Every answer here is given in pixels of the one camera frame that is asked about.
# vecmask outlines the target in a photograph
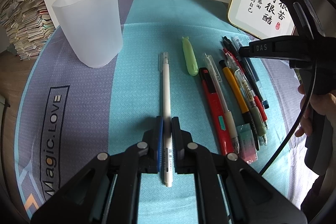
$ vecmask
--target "yellow pen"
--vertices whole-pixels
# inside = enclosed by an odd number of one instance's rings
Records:
[[[254,138],[254,142],[256,145],[256,149],[259,150],[259,142],[258,142],[258,132],[257,132],[257,128],[255,127],[252,115],[249,111],[249,108],[246,105],[246,102],[244,100],[244,97],[242,96],[240,89],[238,87],[238,84],[236,82],[235,77],[233,76],[231,70],[226,66],[225,61],[221,60],[219,62],[223,74],[225,75],[226,80],[228,81],[241,110],[241,113],[243,115],[243,119],[244,119],[244,123],[249,123],[252,133],[253,133],[253,138]]]

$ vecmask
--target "wooden floor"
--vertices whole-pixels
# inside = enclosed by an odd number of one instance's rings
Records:
[[[14,170],[14,133],[22,92],[34,63],[35,60],[22,61],[7,51],[0,53],[0,94],[10,104],[3,119],[2,163],[9,195],[22,215],[26,215],[26,212],[17,188]]]

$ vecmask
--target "green pen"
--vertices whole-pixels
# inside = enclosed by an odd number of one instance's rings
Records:
[[[191,76],[195,76],[198,74],[198,66],[193,47],[189,41],[189,37],[182,37],[182,47],[188,72]]]

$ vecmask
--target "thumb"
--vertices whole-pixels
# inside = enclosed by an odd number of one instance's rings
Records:
[[[324,95],[313,94],[310,104],[313,109],[320,115],[326,115],[333,127],[336,126],[336,90]]]

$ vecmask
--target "stack of papers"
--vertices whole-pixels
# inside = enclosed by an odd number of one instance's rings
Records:
[[[44,0],[0,0],[0,24],[21,59],[36,59],[55,31]]]

